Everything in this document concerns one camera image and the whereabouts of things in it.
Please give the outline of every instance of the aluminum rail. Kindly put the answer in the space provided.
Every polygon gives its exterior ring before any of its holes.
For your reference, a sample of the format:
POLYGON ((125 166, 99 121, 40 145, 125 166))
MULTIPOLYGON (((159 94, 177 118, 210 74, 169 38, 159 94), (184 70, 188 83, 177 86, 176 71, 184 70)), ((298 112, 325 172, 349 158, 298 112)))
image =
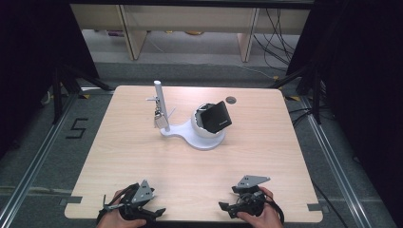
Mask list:
MULTIPOLYGON (((301 101, 303 108, 311 108, 311 104, 306 97, 301 97, 301 101)), ((364 211, 364 207, 362 206, 358 196, 355 193, 355 190, 353 189, 353 186, 350 184, 346 174, 344 173, 344 170, 341 167, 340 162, 338 161, 337 155, 330 145, 322 126, 320 124, 317 124, 317 121, 315 120, 313 115, 309 115, 308 120, 315 132, 315 135, 317 136, 317 140, 319 141, 320 147, 323 150, 326 160, 332 169, 332 173, 335 175, 337 184, 340 188, 341 193, 343 194, 344 199, 347 202, 347 205, 350 208, 356 225, 362 228, 373 227, 364 211)))
POLYGON ((17 214, 19 208, 21 207, 30 186, 32 185, 33 181, 35 180, 36 176, 39 173, 39 170, 42 167, 42 164, 45 162, 45 159, 48 156, 48 153, 53 146, 57 135, 63 126, 67 118, 67 114, 71 109, 72 105, 75 101, 77 101, 78 94, 70 94, 67 98, 67 101, 64 105, 65 111, 62 116, 59 118, 59 121, 55 123, 51 128, 45 140, 42 142, 41 147, 39 148, 38 152, 36 153, 35 157, 33 158, 32 162, 29 165, 24 177, 20 180, 19 184, 15 188, 14 192, 12 193, 9 201, 6 203, 6 206, 1 209, 0 214, 0 227, 1 228, 8 228, 10 227, 12 220, 14 219, 15 215, 17 214))

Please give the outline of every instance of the wooden table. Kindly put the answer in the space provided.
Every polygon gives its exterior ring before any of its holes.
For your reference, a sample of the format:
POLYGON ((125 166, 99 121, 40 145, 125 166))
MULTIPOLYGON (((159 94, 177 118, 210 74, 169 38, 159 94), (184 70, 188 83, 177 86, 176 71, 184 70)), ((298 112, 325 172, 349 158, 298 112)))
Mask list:
POLYGON ((274 192, 288 222, 320 222, 318 204, 296 133, 280 91, 261 88, 164 86, 171 124, 186 122, 204 103, 226 104, 232 125, 213 150, 192 148, 181 138, 166 138, 154 128, 154 86, 119 86, 106 111, 86 163, 73 190, 81 203, 69 203, 71 219, 94 219, 103 197, 148 180, 154 200, 145 208, 166 208, 157 220, 240 221, 230 219, 219 201, 236 202, 231 187, 244 175, 270 177, 261 184, 274 192))

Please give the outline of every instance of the vertical white pole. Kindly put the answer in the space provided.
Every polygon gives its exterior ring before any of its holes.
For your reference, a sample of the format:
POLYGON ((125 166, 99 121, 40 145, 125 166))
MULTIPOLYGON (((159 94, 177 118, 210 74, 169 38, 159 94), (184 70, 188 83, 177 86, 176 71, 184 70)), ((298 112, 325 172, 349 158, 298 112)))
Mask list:
POLYGON ((168 121, 168 126, 165 128, 165 131, 168 132, 170 131, 170 128, 169 128, 168 113, 166 112, 165 107, 165 99, 163 98, 163 86, 161 85, 160 81, 154 81, 154 86, 155 90, 157 91, 158 100, 160 100, 161 111, 163 112, 163 114, 166 117, 166 120, 168 121))

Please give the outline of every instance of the finger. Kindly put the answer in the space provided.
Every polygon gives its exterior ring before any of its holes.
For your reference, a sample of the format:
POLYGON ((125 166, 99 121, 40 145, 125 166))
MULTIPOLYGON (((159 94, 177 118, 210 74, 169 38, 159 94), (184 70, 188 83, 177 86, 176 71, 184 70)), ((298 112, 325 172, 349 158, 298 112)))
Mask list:
POLYGON ((135 219, 132 221, 131 225, 133 228, 144 226, 147 223, 144 219, 135 219))
MULTIPOLYGON (((121 194, 121 192, 123 192, 124 190, 118 190, 115 192, 115 196, 113 196, 113 198, 115 199, 117 196, 119 196, 119 194, 121 194)), ((113 205, 118 204, 121 201, 121 199, 116 199, 114 202, 112 202, 113 205)))
POLYGON ((115 197, 117 197, 119 194, 121 194, 121 192, 122 192, 122 191, 124 191, 124 190, 123 190, 123 189, 121 189, 121 190, 116 191, 116 192, 115 192, 115 196, 114 196, 114 198, 115 198, 115 197))
POLYGON ((253 217, 246 212, 238 212, 237 217, 250 223, 251 225, 254 225, 256 219, 256 217, 253 217))
POLYGON ((270 198, 273 198, 273 193, 265 188, 265 187, 259 187, 260 191, 262 191, 266 196, 269 196, 270 198))

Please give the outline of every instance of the white base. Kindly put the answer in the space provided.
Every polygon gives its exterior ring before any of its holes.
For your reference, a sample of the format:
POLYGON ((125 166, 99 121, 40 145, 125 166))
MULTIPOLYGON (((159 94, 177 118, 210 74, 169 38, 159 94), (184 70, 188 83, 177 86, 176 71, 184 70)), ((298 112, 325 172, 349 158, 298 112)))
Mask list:
POLYGON ((210 150, 216 148, 225 138, 225 131, 222 130, 221 134, 217 134, 215 138, 203 138, 199 136, 193 129, 191 120, 189 119, 186 123, 182 125, 170 125, 170 130, 165 131, 161 129, 161 134, 166 137, 182 137, 189 143, 192 147, 199 150, 210 150))

